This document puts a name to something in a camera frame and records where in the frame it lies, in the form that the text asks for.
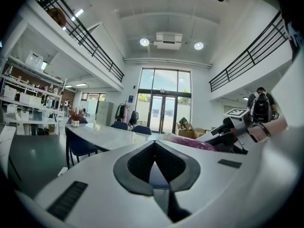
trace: backpack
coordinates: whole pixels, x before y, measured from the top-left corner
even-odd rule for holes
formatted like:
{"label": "backpack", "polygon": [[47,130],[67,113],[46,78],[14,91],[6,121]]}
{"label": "backpack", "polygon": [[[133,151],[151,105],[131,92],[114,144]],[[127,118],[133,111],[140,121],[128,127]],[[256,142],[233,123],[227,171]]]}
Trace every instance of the backpack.
{"label": "backpack", "polygon": [[254,101],[250,109],[249,120],[251,122],[268,123],[272,120],[272,109],[267,98],[267,93],[262,92],[258,94],[254,92]]}
{"label": "backpack", "polygon": [[131,115],[131,119],[130,119],[130,121],[129,121],[129,124],[130,124],[130,125],[136,125],[138,119],[139,119],[139,117],[138,117],[138,112],[133,111],[133,112],[132,112],[132,115]]}

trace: black backpack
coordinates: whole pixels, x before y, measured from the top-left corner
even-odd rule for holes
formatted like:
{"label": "black backpack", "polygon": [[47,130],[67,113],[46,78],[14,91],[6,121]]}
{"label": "black backpack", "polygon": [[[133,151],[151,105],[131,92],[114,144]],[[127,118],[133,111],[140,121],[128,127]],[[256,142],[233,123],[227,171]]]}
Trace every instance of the black backpack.
{"label": "black backpack", "polygon": [[130,121],[129,121],[129,124],[130,124],[130,125],[136,125],[136,124],[137,124],[137,121],[138,121],[138,112],[133,111],[133,112],[132,112],[132,115],[131,115],[131,119],[130,119]]}

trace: potted plant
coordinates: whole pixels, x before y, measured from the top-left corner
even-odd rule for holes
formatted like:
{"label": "potted plant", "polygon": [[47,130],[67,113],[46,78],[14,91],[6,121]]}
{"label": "potted plant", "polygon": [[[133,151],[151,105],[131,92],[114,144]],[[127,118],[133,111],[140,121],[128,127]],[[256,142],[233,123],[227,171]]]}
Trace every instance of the potted plant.
{"label": "potted plant", "polygon": [[72,119],[72,127],[78,127],[79,120],[84,116],[84,112],[83,110],[71,109],[70,116]]}

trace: sign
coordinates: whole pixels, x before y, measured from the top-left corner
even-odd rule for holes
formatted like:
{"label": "sign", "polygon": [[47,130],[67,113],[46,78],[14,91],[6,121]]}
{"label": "sign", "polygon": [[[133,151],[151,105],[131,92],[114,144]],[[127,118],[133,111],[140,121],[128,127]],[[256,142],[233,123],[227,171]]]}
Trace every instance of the sign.
{"label": "sign", "polygon": [[224,116],[229,116],[229,117],[234,117],[234,118],[242,118],[245,116],[247,113],[249,113],[249,109],[237,109],[234,108],[227,113],[224,114]]}
{"label": "sign", "polygon": [[133,98],[134,98],[134,96],[133,95],[129,95],[129,103],[133,103]]}

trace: pink fabric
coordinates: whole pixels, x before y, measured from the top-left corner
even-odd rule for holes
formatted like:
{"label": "pink fabric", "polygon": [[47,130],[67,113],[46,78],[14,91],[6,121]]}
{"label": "pink fabric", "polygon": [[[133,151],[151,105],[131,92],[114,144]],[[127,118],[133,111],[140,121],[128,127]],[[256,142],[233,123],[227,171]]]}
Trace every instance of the pink fabric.
{"label": "pink fabric", "polygon": [[124,123],[128,123],[128,121],[127,121],[127,119],[128,119],[128,106],[126,105],[125,107],[124,107],[124,113],[123,113],[123,122]]}
{"label": "pink fabric", "polygon": [[178,143],[181,145],[185,145],[191,148],[201,149],[201,150],[209,150],[209,151],[217,151],[214,146],[209,143],[200,142],[195,139],[185,138],[181,136],[177,136],[173,133],[169,133],[165,135],[164,140],[170,141],[172,143]]}

